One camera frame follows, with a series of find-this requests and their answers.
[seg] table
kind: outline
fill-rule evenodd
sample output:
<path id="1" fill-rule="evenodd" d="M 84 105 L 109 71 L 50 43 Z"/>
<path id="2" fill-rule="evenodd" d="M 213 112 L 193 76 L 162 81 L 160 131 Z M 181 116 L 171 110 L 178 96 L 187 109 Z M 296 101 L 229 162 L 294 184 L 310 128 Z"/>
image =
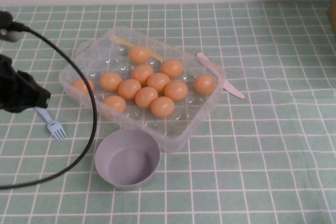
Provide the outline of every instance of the table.
<path id="1" fill-rule="evenodd" d="M 335 223 L 336 40 L 327 2 L 6 7 L 75 57 L 114 25 L 139 29 L 224 66 L 241 100 L 223 91 L 217 109 L 178 153 L 162 153 L 154 180 L 115 191 L 93 153 L 118 125 L 100 117 L 84 160 L 52 182 L 0 191 L 0 224 Z M 34 110 L 0 113 L 0 184 L 64 168 L 86 145 L 91 111 L 58 82 L 66 65 L 31 35 L 1 43 L 16 69 L 52 92 L 58 143 Z"/>

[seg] egg carton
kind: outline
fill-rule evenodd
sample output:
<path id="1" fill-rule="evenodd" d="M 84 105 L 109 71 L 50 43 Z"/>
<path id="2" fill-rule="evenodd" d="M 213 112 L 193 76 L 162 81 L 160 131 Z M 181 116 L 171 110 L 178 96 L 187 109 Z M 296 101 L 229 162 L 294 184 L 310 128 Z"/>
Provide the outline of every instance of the egg carton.
<path id="1" fill-rule="evenodd" d="M 99 85 L 100 76 L 112 71 L 120 74 L 123 80 L 130 79 L 132 70 L 138 66 L 128 57 L 131 45 L 143 45 L 152 50 L 152 57 L 147 64 L 154 72 L 160 72 L 162 62 L 168 59 L 177 59 L 183 63 L 182 75 L 174 80 L 183 81 L 188 86 L 188 94 L 184 100 L 175 102 L 175 110 L 171 116 L 158 118 L 150 109 L 142 109 L 134 101 L 126 101 L 127 106 L 123 113 L 102 103 L 105 97 L 117 93 L 103 90 Z M 216 108 L 226 77 L 223 68 L 126 27 L 114 27 L 100 39 L 80 45 L 74 62 L 94 83 L 98 113 L 123 128 L 148 132 L 160 148 L 168 152 L 181 150 L 200 122 Z M 211 75 L 216 80 L 217 87 L 211 95 L 201 95 L 194 89 L 194 80 L 202 74 Z M 59 74 L 66 94 L 91 108 L 89 96 L 71 86 L 78 78 L 79 75 L 70 65 Z"/>

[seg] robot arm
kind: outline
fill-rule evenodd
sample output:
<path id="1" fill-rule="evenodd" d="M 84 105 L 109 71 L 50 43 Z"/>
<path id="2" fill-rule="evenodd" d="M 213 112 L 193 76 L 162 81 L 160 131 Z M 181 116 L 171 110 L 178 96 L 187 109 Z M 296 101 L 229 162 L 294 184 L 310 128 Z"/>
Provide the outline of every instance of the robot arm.
<path id="1" fill-rule="evenodd" d="M 47 108 L 50 96 L 30 74 L 16 72 L 11 58 L 0 54 L 0 109 L 21 113 L 32 107 Z"/>

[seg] black cable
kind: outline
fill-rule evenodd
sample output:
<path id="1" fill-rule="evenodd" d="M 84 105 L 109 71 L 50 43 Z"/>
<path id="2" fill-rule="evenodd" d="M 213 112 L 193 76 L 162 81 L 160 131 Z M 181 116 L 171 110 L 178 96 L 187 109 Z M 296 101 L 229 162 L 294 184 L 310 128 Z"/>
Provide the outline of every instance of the black cable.
<path id="1" fill-rule="evenodd" d="M 57 172 L 53 175 L 50 175 L 48 177 L 45 177 L 45 178 L 42 178 L 42 179 L 39 179 L 39 180 L 33 180 L 33 181 L 30 181 L 30 182 L 24 182 L 24 183 L 19 183 L 19 184 L 14 184 L 14 185 L 0 185 L 0 190 L 21 188 L 21 187 L 27 187 L 27 186 L 33 186 L 33 185 L 41 184 L 41 183 L 44 183 L 44 182 L 48 182 L 48 181 L 50 181 L 54 178 L 57 178 L 57 177 L 63 175 L 64 173 L 68 172 L 69 170 L 71 170 L 74 166 L 76 166 L 83 159 L 83 157 L 89 151 L 89 149 L 90 149 L 90 147 L 93 143 L 93 140 L 95 138 L 96 129 L 97 129 L 97 118 L 98 118 L 97 117 L 97 106 L 96 106 L 95 96 L 93 95 L 93 91 L 92 91 L 92 89 L 89 85 L 88 80 L 86 79 L 84 74 L 80 71 L 80 69 L 76 66 L 76 64 L 64 52 L 62 52 L 54 43 L 52 43 L 50 40 L 45 38 L 43 35 L 41 35 L 38 32 L 32 30 L 30 27 L 24 26 L 23 24 L 16 23 L 16 22 L 13 22 L 13 23 L 14 23 L 15 26 L 17 26 L 17 29 L 15 29 L 15 30 L 25 31 L 27 33 L 31 33 L 34 36 L 36 36 L 37 38 L 43 40 L 51 48 L 53 48 L 55 51 L 57 51 L 77 71 L 77 73 L 83 79 L 86 87 L 89 90 L 89 95 L 90 95 L 90 98 L 91 98 L 92 109 L 93 109 L 93 125 L 92 125 L 91 136 L 90 136 L 90 139 L 89 139 L 89 142 L 88 142 L 87 146 L 85 147 L 83 152 L 76 158 L 76 160 L 73 161 L 68 167 L 64 168 L 63 170 L 60 170 L 59 172 Z"/>

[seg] plastic egg tray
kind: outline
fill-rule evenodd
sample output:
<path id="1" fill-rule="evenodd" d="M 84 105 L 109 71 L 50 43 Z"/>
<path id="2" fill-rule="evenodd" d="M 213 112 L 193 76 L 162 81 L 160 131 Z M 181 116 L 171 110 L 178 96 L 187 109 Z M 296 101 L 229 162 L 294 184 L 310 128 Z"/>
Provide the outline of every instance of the plastic egg tray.
<path id="1" fill-rule="evenodd" d="M 105 97 L 117 93 L 104 91 L 99 85 L 100 76 L 105 72 L 113 71 L 119 73 L 123 80 L 129 79 L 132 70 L 137 66 L 128 57 L 129 48 L 125 46 L 125 43 L 120 44 L 120 41 L 116 41 L 115 38 L 121 38 L 133 45 L 146 46 L 157 56 L 161 56 L 163 60 L 177 59 L 183 63 L 182 75 L 174 80 L 186 83 L 188 95 L 183 101 L 175 102 L 175 110 L 171 116 L 157 118 L 150 109 L 141 109 L 134 101 L 127 101 L 123 113 L 102 103 Z M 81 44 L 76 52 L 75 63 L 95 84 L 94 94 L 97 110 L 100 114 L 123 128 L 141 129 L 148 132 L 155 138 L 159 146 L 168 152 L 181 150 L 200 122 L 216 108 L 225 81 L 223 68 L 126 27 L 115 27 L 100 39 Z M 151 57 L 147 64 L 152 66 L 154 72 L 160 72 L 162 64 L 160 60 Z M 198 94 L 194 89 L 195 78 L 202 74 L 213 76 L 217 82 L 217 88 L 211 95 Z M 89 96 L 71 86 L 72 82 L 78 78 L 79 75 L 70 65 L 62 69 L 59 75 L 59 80 L 66 94 L 91 108 Z"/>

